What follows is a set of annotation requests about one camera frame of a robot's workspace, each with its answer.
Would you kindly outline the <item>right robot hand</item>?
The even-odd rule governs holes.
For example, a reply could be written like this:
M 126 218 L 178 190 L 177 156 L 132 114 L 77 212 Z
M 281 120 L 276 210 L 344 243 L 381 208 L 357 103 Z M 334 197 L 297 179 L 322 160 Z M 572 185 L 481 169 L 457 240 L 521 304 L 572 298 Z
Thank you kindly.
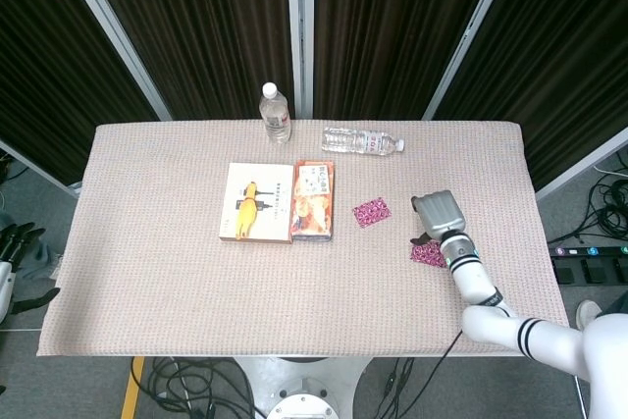
M 424 196 L 412 196 L 411 205 L 418 215 L 424 232 L 421 242 L 441 241 L 450 232 L 463 232 L 465 217 L 450 190 L 441 190 Z

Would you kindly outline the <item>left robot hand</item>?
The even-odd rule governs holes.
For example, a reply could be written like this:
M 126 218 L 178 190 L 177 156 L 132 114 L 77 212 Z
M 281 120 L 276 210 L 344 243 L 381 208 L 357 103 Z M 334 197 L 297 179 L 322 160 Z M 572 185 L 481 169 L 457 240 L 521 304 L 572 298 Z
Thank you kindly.
M 13 296 L 21 263 L 29 248 L 44 233 L 43 228 L 34 227 L 34 222 L 11 224 L 1 231 L 1 322 L 8 316 L 48 305 L 60 292 L 59 288 L 52 288 L 40 297 L 18 301 Z

